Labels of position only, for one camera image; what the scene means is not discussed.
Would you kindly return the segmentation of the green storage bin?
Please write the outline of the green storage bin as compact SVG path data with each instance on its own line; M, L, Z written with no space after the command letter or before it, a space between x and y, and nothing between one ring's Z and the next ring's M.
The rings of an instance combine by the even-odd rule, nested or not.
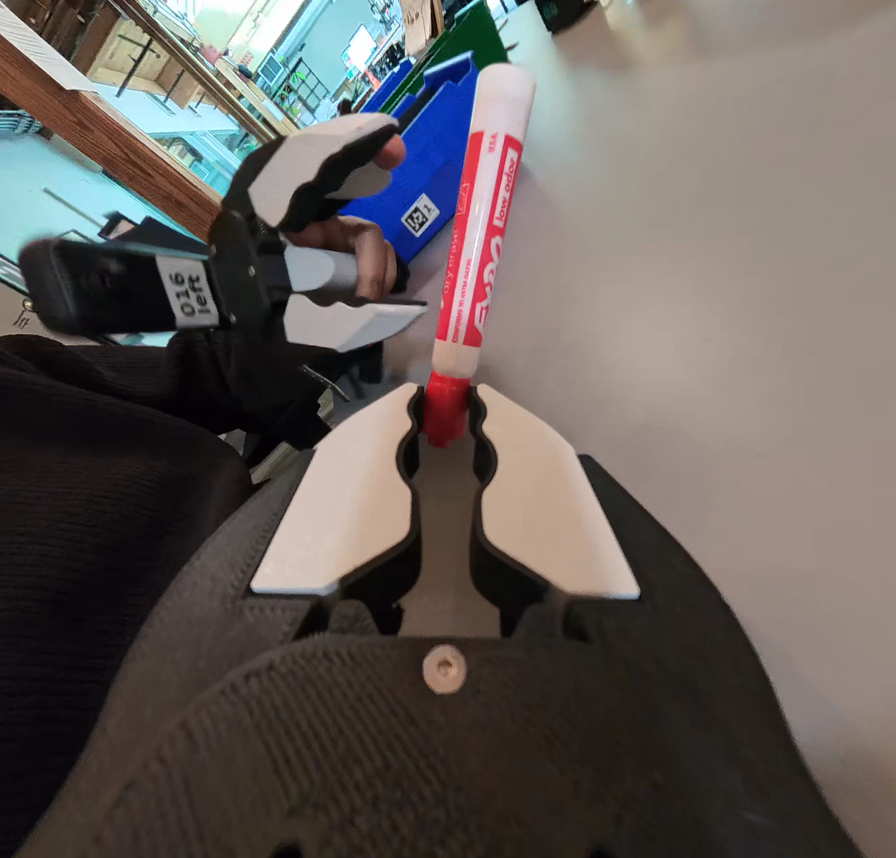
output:
M487 0L474 0L458 12L451 28L446 29L426 49L411 71L409 91L418 91L425 72L446 61L472 52L476 68L482 70L492 64L506 63L505 47Z

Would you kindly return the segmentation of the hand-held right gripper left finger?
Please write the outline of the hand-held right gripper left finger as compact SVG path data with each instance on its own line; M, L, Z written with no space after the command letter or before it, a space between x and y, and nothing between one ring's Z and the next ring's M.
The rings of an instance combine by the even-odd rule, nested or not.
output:
M319 442L253 575L254 595L347 593L413 543L421 400L420 386L403 384Z

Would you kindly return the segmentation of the cardboard sign board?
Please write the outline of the cardboard sign board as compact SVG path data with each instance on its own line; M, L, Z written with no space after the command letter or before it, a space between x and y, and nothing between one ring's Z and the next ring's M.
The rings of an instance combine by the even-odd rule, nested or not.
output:
M442 0L398 0L409 57L420 57L445 31Z

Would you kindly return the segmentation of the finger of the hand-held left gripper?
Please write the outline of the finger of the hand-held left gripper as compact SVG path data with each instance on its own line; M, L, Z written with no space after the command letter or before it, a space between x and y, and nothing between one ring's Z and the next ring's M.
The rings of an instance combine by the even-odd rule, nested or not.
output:
M406 331L427 313L426 302L351 303L323 294L294 293L286 303L283 327L294 345L345 353L374 345Z
M386 191L392 173L377 158L399 135L396 118L359 113L274 140L241 163L222 209L273 232L302 232Z

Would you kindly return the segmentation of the person's left forearm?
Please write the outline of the person's left forearm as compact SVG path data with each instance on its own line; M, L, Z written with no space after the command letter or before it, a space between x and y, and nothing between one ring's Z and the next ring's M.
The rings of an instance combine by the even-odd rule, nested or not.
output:
M383 342L339 353L218 329L174 335L166 353L228 418L224 430L258 436L266 448L310 449L330 430L320 415L330 391L303 374L303 364L337 385L346 378L377 385L385 377Z

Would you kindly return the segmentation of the blue storage bin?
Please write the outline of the blue storage bin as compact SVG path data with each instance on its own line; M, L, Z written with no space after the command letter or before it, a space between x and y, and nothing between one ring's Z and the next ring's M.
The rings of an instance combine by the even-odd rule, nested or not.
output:
M378 113L380 109L391 99L391 97L399 89L399 86L414 68L414 60L405 57L401 60L396 68L383 79L380 86L370 93L361 102L356 111L358 113Z

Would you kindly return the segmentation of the blue plastic bin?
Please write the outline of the blue plastic bin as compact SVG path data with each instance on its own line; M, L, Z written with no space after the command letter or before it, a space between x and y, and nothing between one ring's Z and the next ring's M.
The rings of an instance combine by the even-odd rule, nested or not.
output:
M349 202L342 214L377 224L410 263L455 213L461 188L478 68L467 51L424 73L421 89L396 110L404 162L385 191Z

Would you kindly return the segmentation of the person's left hand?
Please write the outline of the person's left hand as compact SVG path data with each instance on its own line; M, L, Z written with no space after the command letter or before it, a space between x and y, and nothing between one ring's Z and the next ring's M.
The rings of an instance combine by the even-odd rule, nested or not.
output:
M321 248L347 252L357 267L357 296L378 300L385 297L396 283L397 259L392 245L381 229L360 218L336 214L321 223L309 224L299 233L274 237L278 247Z

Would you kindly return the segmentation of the red dry-erase marker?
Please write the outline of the red dry-erase marker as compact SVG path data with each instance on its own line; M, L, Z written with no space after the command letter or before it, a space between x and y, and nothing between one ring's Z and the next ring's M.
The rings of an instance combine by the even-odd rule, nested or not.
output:
M423 433L439 449L465 431L535 91L532 75L510 63L477 79L424 394Z

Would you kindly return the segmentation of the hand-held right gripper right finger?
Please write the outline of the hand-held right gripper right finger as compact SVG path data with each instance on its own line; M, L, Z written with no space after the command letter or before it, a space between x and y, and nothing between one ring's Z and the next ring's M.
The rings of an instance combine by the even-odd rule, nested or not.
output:
M488 601L640 597L582 461L556 430L479 385L470 431L480 483L471 574Z

